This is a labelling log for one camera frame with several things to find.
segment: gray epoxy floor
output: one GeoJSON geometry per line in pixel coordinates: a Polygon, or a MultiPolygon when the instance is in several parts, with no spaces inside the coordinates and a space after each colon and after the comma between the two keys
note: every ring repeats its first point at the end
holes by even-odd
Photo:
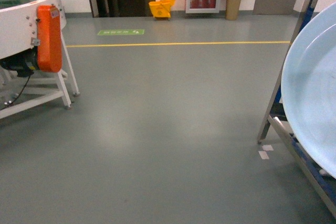
{"type": "MultiPolygon", "coordinates": [[[[290,40],[290,16],[69,19],[68,45],[290,40]],[[97,36],[101,29],[145,29],[97,36]]],[[[81,96],[0,120],[0,223],[336,223],[277,135],[288,44],[69,48],[81,96]]]]}

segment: white circular machine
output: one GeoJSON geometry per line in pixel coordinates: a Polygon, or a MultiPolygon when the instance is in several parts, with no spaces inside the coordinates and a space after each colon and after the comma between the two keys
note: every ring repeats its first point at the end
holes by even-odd
{"type": "Polygon", "coordinates": [[[66,25],[61,0],[0,0],[0,59],[33,48],[37,38],[37,7],[54,5],[60,11],[60,25],[66,25]]]}
{"type": "Polygon", "coordinates": [[[336,178],[336,3],[294,41],[283,67],[281,93],[300,144],[336,178]]]}

